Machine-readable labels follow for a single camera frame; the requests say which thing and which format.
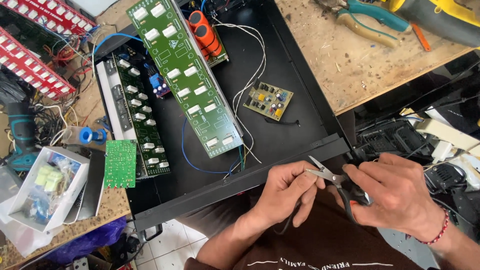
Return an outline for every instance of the orange tool handle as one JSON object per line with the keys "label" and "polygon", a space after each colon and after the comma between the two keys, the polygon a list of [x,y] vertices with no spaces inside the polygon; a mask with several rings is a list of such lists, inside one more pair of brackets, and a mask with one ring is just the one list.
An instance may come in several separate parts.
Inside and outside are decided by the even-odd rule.
{"label": "orange tool handle", "polygon": [[420,43],[422,44],[423,48],[424,48],[426,51],[431,51],[432,49],[430,48],[430,44],[428,44],[428,41],[427,41],[427,39],[425,38],[425,36],[423,35],[423,33],[421,32],[420,27],[418,27],[418,25],[416,25],[416,24],[414,24],[414,23],[410,23],[410,24],[412,25],[413,32],[415,32],[415,34],[416,34],[417,37],[419,38]]}

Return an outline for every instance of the yellow power tool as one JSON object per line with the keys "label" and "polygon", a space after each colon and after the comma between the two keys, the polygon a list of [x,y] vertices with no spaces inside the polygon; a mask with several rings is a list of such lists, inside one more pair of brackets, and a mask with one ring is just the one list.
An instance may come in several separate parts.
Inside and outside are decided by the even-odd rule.
{"label": "yellow power tool", "polygon": [[439,37],[480,47],[480,21],[454,0],[390,0],[390,11]]}

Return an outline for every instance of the yellow capacitor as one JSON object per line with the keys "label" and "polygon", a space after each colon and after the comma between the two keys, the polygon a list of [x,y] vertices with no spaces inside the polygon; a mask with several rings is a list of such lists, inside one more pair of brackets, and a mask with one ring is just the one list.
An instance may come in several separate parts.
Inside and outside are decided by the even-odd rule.
{"label": "yellow capacitor", "polygon": [[275,116],[277,116],[277,117],[282,116],[282,110],[277,109],[277,110],[275,111]]}

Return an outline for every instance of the teal power drill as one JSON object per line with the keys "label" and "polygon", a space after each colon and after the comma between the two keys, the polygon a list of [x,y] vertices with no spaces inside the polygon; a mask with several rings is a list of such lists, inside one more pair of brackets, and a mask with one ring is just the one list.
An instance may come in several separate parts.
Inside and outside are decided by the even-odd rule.
{"label": "teal power drill", "polygon": [[8,123],[15,140],[15,151],[7,164],[15,171],[29,171],[38,157],[35,147],[35,116],[28,103],[7,104]]}

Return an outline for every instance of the scissors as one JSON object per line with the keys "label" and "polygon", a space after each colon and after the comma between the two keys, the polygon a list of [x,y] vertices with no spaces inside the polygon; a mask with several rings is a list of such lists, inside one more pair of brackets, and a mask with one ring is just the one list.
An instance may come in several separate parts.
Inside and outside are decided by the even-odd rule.
{"label": "scissors", "polygon": [[317,176],[320,176],[323,179],[327,179],[335,185],[338,193],[340,194],[340,197],[342,198],[343,205],[345,206],[345,212],[347,213],[348,218],[353,223],[358,224],[352,214],[351,203],[359,203],[362,206],[370,205],[372,202],[370,201],[368,194],[363,191],[357,184],[355,184],[348,175],[333,174],[329,169],[327,169],[314,157],[309,157],[320,170],[316,171],[307,169],[307,171]]}

